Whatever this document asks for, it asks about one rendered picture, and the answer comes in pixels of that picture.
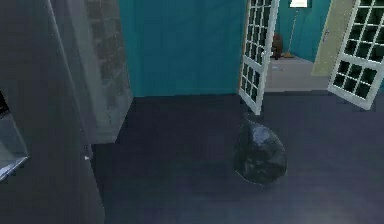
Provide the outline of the white floor lamp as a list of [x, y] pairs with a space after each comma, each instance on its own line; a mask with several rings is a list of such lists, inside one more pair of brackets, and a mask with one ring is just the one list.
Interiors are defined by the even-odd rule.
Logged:
[[285, 58], [293, 58], [294, 57], [294, 55], [291, 53], [291, 48], [292, 48], [293, 37], [294, 37], [295, 29], [296, 29], [297, 17], [298, 17], [299, 11], [301, 9], [307, 8], [308, 6], [309, 6], [309, 0], [290, 0], [290, 2], [289, 2], [289, 7], [291, 9], [295, 10], [295, 14], [294, 14], [294, 18], [293, 18], [288, 48], [287, 48], [287, 51], [284, 53]]

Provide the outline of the grey cabinet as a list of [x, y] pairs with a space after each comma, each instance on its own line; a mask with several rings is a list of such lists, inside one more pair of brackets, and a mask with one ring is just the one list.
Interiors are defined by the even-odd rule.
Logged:
[[131, 106], [118, 0], [48, 0], [91, 144], [117, 140]]

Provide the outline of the black garbage bag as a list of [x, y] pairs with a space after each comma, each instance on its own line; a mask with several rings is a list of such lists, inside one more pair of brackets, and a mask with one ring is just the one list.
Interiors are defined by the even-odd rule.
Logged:
[[233, 150], [233, 169], [245, 181], [267, 185], [287, 172], [288, 161], [284, 145], [267, 126], [245, 114]]

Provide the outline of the white glass-paned door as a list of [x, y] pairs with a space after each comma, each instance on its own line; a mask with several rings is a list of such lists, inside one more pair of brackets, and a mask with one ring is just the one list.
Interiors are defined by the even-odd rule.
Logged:
[[238, 93], [255, 115], [262, 109], [279, 0], [247, 0]]
[[384, 0], [355, 0], [327, 90], [369, 110], [384, 81]]

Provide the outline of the cream room door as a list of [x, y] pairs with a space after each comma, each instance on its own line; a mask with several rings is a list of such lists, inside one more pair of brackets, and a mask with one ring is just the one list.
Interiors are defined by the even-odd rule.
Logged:
[[356, 0], [330, 0], [322, 36], [326, 29], [330, 32], [325, 42], [322, 42], [322, 36], [320, 38], [312, 76], [331, 75], [355, 2]]

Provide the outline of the brown teddy bear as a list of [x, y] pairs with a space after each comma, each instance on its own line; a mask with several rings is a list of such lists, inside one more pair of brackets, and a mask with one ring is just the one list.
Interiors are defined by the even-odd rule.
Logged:
[[273, 58], [278, 60], [281, 57], [283, 49], [283, 41], [279, 33], [275, 33], [272, 42]]

